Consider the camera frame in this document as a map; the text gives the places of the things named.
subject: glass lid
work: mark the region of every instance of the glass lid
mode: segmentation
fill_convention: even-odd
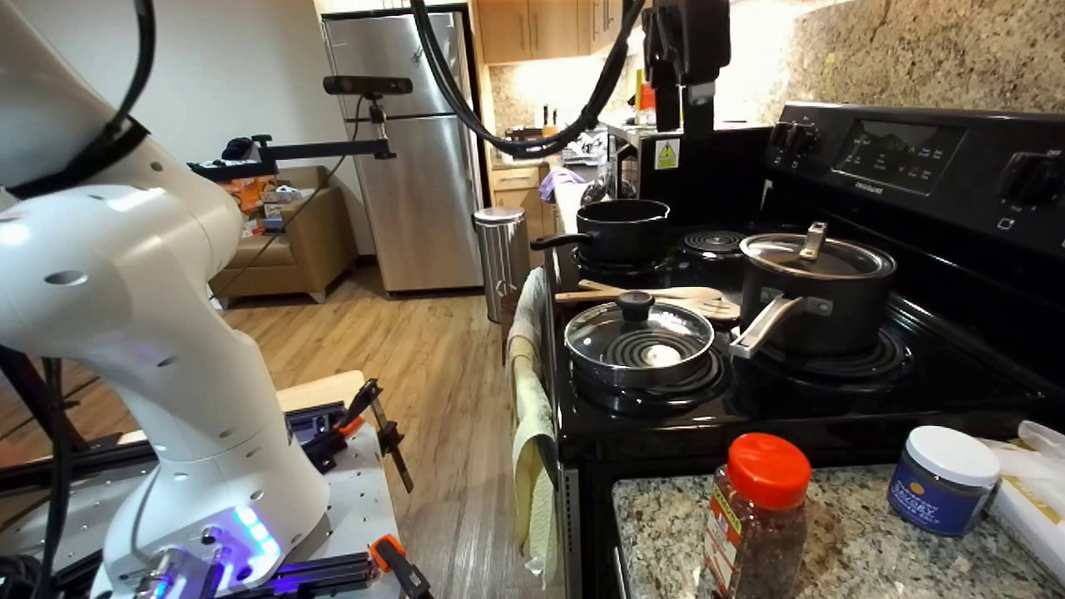
[[[647,293],[623,293],[566,323],[566,349],[616,370],[670,370],[711,345],[705,315],[654,303]]]
[[[746,236],[739,249],[754,264],[796,277],[871,280],[894,272],[894,259],[887,254],[856,246],[844,238],[826,238],[815,256],[803,256],[806,234],[757,234]]]

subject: control panel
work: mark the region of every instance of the control panel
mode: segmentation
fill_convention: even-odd
[[[834,172],[931,196],[959,143],[961,132],[950,127],[858,120]]]
[[[767,178],[803,203],[864,203],[1065,259],[1065,113],[784,105]]]

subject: backsplash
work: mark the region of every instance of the backsplash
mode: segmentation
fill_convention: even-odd
[[[799,15],[784,95],[1065,113],[1060,0],[847,0]]]
[[[543,105],[557,111],[557,127],[572,124],[585,105],[603,71],[603,55],[572,55],[572,61],[524,61],[524,62],[493,62],[493,111],[494,128],[529,127],[543,120]],[[631,113],[631,62],[623,71],[620,86],[603,111],[605,120],[625,120]]]
[[[1065,0],[733,0],[722,124],[773,124],[784,101],[1065,113]],[[488,65],[494,128],[570,124],[603,55]],[[640,55],[613,93],[625,120]]]

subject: floor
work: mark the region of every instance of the floor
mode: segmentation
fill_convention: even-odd
[[[275,386],[362,370],[398,424],[415,489],[389,473],[398,536],[435,597],[557,597],[522,564],[508,536],[508,411],[503,331],[479,293],[384,297],[358,264],[328,299],[244,299],[226,323],[250,331]],[[89,438],[137,429],[107,381],[65,364],[69,418]],[[0,466],[46,457],[46,435],[0,381]]]

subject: stove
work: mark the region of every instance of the stove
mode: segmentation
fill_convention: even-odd
[[[714,323],[717,370],[644,411],[580,391],[556,306],[547,396],[557,418],[563,526],[576,597],[620,597],[616,479],[707,473],[749,429],[799,442],[815,466],[894,463],[912,427],[1011,438],[1021,418],[1065,429],[1065,116],[784,105],[754,212],[674,222],[651,269],[585,269],[616,285],[714,285],[743,299],[736,238],[828,222],[899,259],[878,340],[858,357],[727,357],[746,323]]]

